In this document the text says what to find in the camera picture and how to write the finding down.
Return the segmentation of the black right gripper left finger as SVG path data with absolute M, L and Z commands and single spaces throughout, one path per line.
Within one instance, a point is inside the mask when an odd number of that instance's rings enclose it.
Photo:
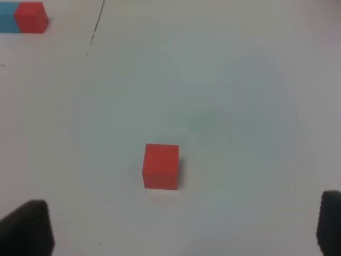
M 1 255 L 52 255 L 48 204 L 30 200 L 1 219 Z

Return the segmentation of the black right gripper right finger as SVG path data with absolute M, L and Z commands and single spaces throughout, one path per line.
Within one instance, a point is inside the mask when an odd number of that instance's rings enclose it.
M 323 255 L 340 256 L 340 191 L 322 193 L 316 238 Z

